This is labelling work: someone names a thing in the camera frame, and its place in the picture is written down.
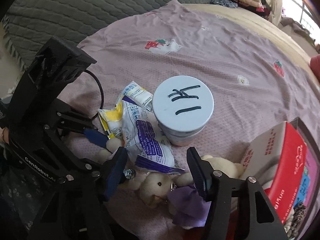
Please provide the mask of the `yellow white snack packet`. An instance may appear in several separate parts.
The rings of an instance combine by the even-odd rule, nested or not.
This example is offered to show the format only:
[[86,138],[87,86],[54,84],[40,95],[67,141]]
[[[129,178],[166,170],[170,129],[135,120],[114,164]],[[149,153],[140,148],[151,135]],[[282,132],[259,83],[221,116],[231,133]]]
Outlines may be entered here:
[[134,120],[142,117],[142,111],[152,112],[153,95],[135,81],[131,81],[121,92],[112,109],[99,109],[98,116],[105,132],[111,138],[123,138],[125,109],[133,111]]

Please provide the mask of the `plush bear purple dress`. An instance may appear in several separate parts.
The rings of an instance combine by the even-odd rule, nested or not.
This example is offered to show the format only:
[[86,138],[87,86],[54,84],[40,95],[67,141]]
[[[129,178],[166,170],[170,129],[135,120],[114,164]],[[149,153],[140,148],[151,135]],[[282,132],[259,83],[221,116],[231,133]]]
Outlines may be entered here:
[[[111,160],[112,154],[122,146],[119,139],[113,138],[106,143],[107,149],[100,150],[96,157],[99,164]],[[214,170],[220,170],[230,178],[238,179],[244,172],[244,166],[221,157],[201,156]],[[133,177],[120,184],[121,189],[135,191],[140,200],[149,208],[156,208],[168,200],[169,212],[173,223],[184,229],[204,227],[210,202],[199,196],[190,172],[170,176],[159,172],[133,172]]]

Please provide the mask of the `white purple snack packet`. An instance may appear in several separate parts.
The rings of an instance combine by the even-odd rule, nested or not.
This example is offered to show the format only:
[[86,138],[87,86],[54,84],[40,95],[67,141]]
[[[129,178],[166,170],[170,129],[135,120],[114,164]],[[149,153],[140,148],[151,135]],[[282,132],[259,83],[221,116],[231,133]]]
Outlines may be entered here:
[[171,143],[157,124],[152,112],[142,111],[142,117],[134,120],[133,111],[125,109],[123,139],[130,161],[143,171],[169,175],[183,174],[177,166]]

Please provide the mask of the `leopard print cloth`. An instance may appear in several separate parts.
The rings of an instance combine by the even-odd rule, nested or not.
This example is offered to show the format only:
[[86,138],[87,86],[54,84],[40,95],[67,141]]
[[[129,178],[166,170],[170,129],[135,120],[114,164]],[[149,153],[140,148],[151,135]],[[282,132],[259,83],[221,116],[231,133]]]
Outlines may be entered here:
[[295,239],[298,235],[298,229],[306,215],[306,206],[303,202],[298,202],[290,211],[286,222],[284,224],[284,230],[288,239]]

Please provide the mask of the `white round tin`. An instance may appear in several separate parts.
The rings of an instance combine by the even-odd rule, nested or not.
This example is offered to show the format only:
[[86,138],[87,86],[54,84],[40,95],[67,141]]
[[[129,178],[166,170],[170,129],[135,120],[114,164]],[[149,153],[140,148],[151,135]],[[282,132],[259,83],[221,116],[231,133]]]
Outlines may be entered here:
[[201,80],[178,75],[155,90],[152,110],[160,129],[175,146],[187,146],[204,129],[214,112],[214,97]]

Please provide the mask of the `red tissue pack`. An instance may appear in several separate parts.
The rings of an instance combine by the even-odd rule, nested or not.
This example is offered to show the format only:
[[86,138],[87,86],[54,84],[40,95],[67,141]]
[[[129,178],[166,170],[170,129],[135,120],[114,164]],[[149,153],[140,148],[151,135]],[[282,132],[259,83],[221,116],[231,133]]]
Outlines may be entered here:
[[254,177],[263,187],[282,224],[285,223],[300,186],[307,145],[287,121],[257,136],[241,163],[245,180]]

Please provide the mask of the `purple strawberry print blanket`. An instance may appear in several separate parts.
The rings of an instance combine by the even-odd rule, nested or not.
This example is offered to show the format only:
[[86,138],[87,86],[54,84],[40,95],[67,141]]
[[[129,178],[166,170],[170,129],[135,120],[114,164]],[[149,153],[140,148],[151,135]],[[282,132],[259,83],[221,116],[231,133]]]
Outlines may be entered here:
[[116,21],[79,47],[96,60],[59,98],[89,116],[112,108],[135,81],[153,93],[164,80],[193,76],[212,91],[214,113],[192,142],[199,153],[239,162],[249,143],[300,117],[319,141],[319,83],[310,56],[267,20],[244,9],[167,5]]

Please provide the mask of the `pink book tray box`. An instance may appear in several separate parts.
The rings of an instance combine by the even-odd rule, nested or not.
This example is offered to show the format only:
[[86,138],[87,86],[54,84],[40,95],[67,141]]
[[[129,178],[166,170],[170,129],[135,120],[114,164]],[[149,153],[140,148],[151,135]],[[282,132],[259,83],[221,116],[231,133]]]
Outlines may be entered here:
[[297,197],[298,202],[306,206],[306,215],[298,229],[295,239],[308,239],[319,225],[319,148],[301,118],[295,118],[291,125],[298,131],[306,143],[306,160]]

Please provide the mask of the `grey quilted headboard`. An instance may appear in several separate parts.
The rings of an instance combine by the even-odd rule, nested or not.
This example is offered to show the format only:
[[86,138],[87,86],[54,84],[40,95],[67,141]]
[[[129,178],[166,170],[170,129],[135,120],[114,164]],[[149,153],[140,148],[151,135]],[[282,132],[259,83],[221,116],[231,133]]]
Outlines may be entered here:
[[[158,9],[172,0],[4,0],[4,45],[21,70],[53,36],[72,45],[125,17]],[[208,4],[211,0],[177,0]]]

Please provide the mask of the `pink red quilt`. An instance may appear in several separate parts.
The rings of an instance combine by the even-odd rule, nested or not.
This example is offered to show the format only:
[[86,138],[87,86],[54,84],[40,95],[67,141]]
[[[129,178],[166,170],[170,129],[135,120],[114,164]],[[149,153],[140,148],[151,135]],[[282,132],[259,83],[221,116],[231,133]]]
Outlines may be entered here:
[[319,54],[310,59],[310,68],[316,77],[320,76],[320,55]]

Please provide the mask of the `blue patterned cloth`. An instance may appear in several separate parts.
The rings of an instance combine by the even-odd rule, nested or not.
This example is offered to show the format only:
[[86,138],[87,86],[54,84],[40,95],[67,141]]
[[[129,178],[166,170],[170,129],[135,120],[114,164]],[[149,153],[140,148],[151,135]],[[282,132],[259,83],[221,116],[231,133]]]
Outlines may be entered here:
[[238,7],[237,3],[234,3],[230,0],[210,0],[210,4],[220,5],[223,7],[233,8],[233,9]]

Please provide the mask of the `clothes pile on sill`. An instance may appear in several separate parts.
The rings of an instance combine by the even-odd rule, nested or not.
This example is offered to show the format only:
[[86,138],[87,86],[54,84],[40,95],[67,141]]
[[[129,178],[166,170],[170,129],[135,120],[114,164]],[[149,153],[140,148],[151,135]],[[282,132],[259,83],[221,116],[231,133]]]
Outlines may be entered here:
[[310,43],[313,48],[315,48],[317,53],[319,53],[319,44],[315,43],[315,39],[310,36],[310,31],[308,31],[308,29],[304,28],[299,22],[295,21],[294,19],[292,19],[290,17],[282,16],[280,23],[284,27],[287,25],[290,25],[292,30],[295,33],[297,33],[298,35],[300,35],[301,37],[306,39],[306,41],[308,43]]

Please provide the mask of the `window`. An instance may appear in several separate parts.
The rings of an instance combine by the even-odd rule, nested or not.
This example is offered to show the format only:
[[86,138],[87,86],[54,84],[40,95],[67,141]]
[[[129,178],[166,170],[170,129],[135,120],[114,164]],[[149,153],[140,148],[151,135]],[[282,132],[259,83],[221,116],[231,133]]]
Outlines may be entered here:
[[319,42],[319,26],[303,0],[283,0],[282,16],[292,18],[310,32],[310,36]]

